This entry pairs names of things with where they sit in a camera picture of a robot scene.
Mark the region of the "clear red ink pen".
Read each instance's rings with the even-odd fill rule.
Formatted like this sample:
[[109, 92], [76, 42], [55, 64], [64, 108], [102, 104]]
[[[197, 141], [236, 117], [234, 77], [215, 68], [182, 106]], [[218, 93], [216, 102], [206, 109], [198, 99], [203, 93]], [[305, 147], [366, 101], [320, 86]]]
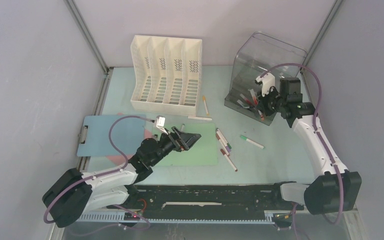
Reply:
[[250, 92], [250, 95], [251, 95], [251, 97], [252, 97], [253, 103], [254, 103], [254, 105], [255, 105], [255, 109], [257, 110], [257, 112], [258, 112], [258, 114], [259, 114], [261, 120], [264, 121], [264, 120], [265, 120], [265, 116], [264, 116], [264, 114], [263, 114], [259, 109], [257, 109], [257, 106], [258, 106], [258, 99], [257, 99], [257, 96], [256, 96], [255, 91], [254, 91], [252, 88], [251, 88], [251, 89], [248, 89], [248, 91]]

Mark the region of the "green capped white marker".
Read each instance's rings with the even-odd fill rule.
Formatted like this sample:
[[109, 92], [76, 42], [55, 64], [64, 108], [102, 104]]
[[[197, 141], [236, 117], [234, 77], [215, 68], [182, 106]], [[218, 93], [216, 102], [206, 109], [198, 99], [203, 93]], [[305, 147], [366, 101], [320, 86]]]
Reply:
[[248, 138], [248, 137], [246, 137], [244, 135], [240, 135], [240, 138], [243, 139], [244, 141], [254, 145], [254, 146], [257, 146], [258, 148], [261, 148], [261, 149], [265, 148], [262, 144], [260, 144], [258, 142], [255, 142], [255, 141], [251, 140], [250, 138]]

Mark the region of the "transparent grey drawer box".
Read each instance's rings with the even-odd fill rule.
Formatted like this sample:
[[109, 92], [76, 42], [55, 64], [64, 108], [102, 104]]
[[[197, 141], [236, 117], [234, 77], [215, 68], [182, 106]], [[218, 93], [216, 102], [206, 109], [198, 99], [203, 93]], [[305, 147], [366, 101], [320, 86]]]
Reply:
[[307, 51], [263, 32], [254, 32], [237, 52], [224, 105], [269, 126], [275, 113], [263, 107], [277, 80], [295, 77]]

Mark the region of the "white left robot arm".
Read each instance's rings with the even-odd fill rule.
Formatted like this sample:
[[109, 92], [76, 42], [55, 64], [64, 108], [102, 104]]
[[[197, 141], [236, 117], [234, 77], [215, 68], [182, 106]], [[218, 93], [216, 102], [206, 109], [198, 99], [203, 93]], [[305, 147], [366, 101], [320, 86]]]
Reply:
[[152, 174], [152, 168], [164, 157], [173, 151], [190, 150], [201, 137], [174, 126], [159, 139], [144, 139], [121, 165], [94, 172], [68, 169], [42, 196], [44, 222], [65, 228], [89, 211], [112, 205], [133, 208], [138, 202], [134, 185]]

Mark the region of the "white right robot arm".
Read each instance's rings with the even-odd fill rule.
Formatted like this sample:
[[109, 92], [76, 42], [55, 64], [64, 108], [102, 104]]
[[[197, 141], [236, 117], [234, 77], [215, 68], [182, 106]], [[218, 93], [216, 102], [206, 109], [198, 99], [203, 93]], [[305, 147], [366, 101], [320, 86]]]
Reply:
[[354, 208], [362, 184], [357, 171], [351, 172], [333, 150], [322, 129], [316, 108], [303, 101], [301, 81], [295, 77], [281, 78], [279, 87], [270, 73], [258, 76], [261, 87], [256, 108], [265, 116], [279, 113], [304, 143], [311, 161], [314, 181], [310, 184], [287, 182], [271, 194], [271, 204], [284, 209], [295, 202], [306, 206], [313, 215], [346, 212]]

